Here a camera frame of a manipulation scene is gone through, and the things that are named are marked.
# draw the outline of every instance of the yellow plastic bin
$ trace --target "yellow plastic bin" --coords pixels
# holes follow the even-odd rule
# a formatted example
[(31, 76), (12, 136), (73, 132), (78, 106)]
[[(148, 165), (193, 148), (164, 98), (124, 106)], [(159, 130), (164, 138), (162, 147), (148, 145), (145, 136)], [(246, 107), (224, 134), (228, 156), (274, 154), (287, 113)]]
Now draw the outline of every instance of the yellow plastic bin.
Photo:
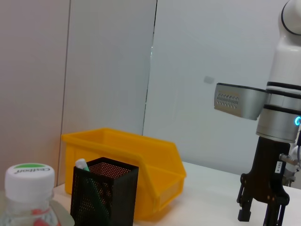
[(106, 157), (139, 167), (135, 219), (162, 210), (183, 191), (186, 172), (174, 143), (98, 129), (62, 135), (66, 143), (66, 192), (72, 192), (75, 161)]

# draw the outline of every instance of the green label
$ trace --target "green label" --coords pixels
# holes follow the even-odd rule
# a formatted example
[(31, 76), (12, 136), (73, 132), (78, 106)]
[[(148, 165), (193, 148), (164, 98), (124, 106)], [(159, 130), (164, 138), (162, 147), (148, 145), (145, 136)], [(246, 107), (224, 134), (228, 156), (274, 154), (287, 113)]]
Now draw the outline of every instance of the green label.
[(45, 165), (41, 165), (41, 164), (22, 164), (22, 165), (18, 165), (16, 167), (14, 167), (14, 169), (17, 169), (17, 168), (39, 168), (39, 167), (45, 167)]

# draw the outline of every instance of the white wall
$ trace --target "white wall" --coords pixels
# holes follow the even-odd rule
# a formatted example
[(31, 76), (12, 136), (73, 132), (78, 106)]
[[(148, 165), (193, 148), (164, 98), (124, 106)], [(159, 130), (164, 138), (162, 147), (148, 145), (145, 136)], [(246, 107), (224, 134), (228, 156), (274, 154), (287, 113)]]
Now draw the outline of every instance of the white wall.
[(142, 134), (155, 10), (156, 0), (72, 0), (63, 133)]
[(143, 134), (176, 142), (184, 161), (248, 173), (257, 122), (214, 110), (215, 84), (265, 89), (286, 2), (158, 1)]
[(1, 0), (0, 190), (5, 170), (58, 170), (69, 0)]

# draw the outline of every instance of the small gray patch on wall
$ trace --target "small gray patch on wall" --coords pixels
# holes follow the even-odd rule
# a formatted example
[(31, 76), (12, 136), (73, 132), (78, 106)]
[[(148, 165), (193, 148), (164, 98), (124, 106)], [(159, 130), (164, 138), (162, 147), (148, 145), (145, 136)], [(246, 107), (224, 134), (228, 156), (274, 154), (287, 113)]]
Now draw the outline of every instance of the small gray patch on wall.
[(214, 78), (210, 76), (205, 76), (204, 83), (212, 84), (214, 82)]

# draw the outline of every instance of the black mesh pencil holder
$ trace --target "black mesh pencil holder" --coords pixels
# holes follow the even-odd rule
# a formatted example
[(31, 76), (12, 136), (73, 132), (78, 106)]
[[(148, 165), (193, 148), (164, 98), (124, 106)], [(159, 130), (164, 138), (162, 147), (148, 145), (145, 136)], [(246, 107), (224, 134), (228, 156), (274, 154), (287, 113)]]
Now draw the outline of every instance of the black mesh pencil holder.
[(138, 167), (99, 158), (90, 172), (74, 167), (71, 216), (75, 226), (132, 226)]

